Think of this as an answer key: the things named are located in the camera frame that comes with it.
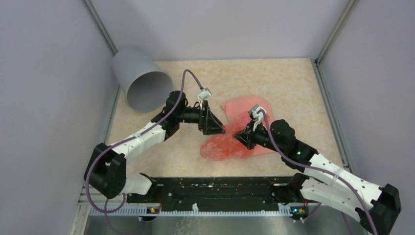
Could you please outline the translucent red trash bag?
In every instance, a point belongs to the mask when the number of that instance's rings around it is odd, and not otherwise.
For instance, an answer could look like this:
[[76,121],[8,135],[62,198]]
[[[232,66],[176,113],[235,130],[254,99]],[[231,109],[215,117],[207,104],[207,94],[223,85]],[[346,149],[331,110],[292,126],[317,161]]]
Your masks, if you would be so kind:
[[223,161],[232,158],[247,159],[253,156],[253,151],[233,137],[245,129],[251,121],[248,113],[238,114],[230,123],[224,125],[225,134],[214,135],[200,147],[200,155],[205,159]]

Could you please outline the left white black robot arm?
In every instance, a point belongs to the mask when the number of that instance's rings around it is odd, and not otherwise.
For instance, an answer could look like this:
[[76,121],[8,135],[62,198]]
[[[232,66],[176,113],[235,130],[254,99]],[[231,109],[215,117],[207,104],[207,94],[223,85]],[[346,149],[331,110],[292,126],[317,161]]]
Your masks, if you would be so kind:
[[150,147],[172,137],[181,123],[197,124],[203,135],[225,134],[222,122],[212,113],[207,98],[209,89],[202,89],[198,102],[188,105],[185,93],[173,91],[166,99],[165,107],[141,130],[111,145],[98,144],[89,161],[84,179],[107,199],[124,194],[138,194],[144,202],[152,202],[157,196],[155,181],[140,173],[127,176],[129,163]]

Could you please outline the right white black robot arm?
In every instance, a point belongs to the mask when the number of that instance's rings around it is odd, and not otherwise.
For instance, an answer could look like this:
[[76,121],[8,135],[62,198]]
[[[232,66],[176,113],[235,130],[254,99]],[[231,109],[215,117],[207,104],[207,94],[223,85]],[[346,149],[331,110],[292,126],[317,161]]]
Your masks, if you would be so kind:
[[287,188],[294,202],[302,199],[330,206],[355,219],[373,235],[388,235],[401,212],[399,190],[366,181],[334,164],[313,147],[298,140],[283,120],[269,129],[251,121],[233,135],[249,150],[260,145],[281,154],[282,161],[299,172]]

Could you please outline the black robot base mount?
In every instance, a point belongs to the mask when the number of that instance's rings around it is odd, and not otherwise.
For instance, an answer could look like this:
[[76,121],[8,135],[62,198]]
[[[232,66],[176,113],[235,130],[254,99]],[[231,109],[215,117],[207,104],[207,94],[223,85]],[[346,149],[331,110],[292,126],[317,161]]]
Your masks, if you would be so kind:
[[162,212],[276,212],[286,205],[308,206],[292,176],[159,177],[146,195],[129,193],[129,204],[156,204]]

